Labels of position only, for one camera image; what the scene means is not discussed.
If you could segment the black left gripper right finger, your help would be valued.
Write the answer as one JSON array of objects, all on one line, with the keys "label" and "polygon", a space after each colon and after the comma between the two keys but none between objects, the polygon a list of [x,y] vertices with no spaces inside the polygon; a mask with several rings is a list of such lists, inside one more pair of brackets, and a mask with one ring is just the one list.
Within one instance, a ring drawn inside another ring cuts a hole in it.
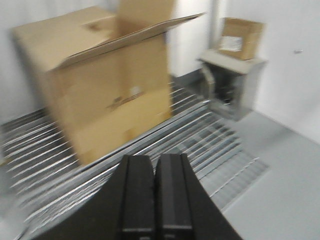
[{"label": "black left gripper right finger", "polygon": [[197,179],[186,154],[162,154],[155,185],[156,239],[242,239]]}]

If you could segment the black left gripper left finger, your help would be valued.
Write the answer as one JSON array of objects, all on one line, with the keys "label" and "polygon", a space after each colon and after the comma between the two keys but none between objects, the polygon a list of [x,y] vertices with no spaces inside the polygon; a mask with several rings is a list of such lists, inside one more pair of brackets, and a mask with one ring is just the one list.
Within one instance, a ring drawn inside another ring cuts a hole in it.
[{"label": "black left gripper left finger", "polygon": [[147,155],[124,155],[82,207],[37,240],[154,240],[154,172]]}]

